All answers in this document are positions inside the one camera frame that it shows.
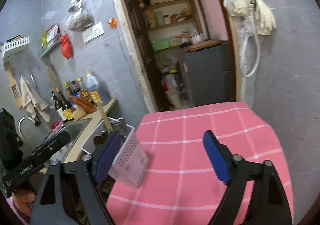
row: dish drying rack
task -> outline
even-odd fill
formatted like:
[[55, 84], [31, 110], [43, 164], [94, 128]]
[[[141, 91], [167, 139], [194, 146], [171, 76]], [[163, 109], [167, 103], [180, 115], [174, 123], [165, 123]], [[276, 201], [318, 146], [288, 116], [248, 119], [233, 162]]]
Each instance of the dish drying rack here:
[[29, 43], [29, 36], [5, 43], [1, 47], [3, 61], [5, 62], [9, 56], [25, 50], [28, 47]]

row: hanging plastic bag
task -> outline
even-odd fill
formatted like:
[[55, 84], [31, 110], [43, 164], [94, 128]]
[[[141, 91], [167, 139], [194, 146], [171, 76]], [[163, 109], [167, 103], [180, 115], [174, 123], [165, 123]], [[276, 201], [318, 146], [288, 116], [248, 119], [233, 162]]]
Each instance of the hanging plastic bag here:
[[61, 53], [66, 59], [70, 59], [72, 56], [72, 45], [69, 42], [68, 34], [64, 34], [60, 37], [60, 40], [62, 42], [61, 45]]
[[82, 7], [82, 0], [72, 0], [68, 10], [71, 16], [66, 21], [66, 26], [71, 31], [82, 31], [94, 23], [94, 18]]

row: faucet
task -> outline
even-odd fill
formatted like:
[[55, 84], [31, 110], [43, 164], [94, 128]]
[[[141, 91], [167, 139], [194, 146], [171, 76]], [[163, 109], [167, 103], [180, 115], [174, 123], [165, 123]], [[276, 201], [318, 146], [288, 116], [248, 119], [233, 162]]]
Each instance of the faucet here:
[[26, 138], [23, 136], [23, 134], [22, 134], [22, 132], [21, 132], [21, 124], [22, 124], [23, 120], [26, 120], [26, 119], [32, 121], [32, 122], [35, 124], [35, 126], [39, 126], [39, 125], [41, 124], [41, 121], [40, 121], [40, 119], [39, 119], [37, 116], [36, 116], [34, 119], [31, 118], [31, 117], [25, 116], [25, 117], [23, 117], [23, 118], [20, 119], [19, 124], [18, 124], [18, 132], [19, 132], [19, 136], [20, 136], [21, 140], [23, 141], [23, 143], [25, 143], [25, 144], [30, 148], [31, 151], [33, 151], [33, 150], [31, 149], [31, 146], [30, 146], [29, 143], [27, 142]]

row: human hand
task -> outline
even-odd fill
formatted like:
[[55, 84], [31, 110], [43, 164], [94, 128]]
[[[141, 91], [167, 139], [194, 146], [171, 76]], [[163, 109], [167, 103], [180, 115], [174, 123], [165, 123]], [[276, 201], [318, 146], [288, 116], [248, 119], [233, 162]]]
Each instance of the human hand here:
[[31, 208], [28, 203], [34, 202], [36, 200], [36, 195], [32, 191], [28, 190], [17, 190], [13, 194], [13, 201], [19, 211], [24, 215], [31, 216]]

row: pink wall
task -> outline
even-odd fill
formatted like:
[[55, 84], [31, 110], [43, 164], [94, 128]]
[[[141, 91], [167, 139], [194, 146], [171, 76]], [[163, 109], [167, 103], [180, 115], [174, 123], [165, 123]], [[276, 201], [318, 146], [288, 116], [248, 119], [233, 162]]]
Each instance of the pink wall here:
[[226, 23], [219, 0], [200, 0], [207, 20], [210, 38], [228, 40]]

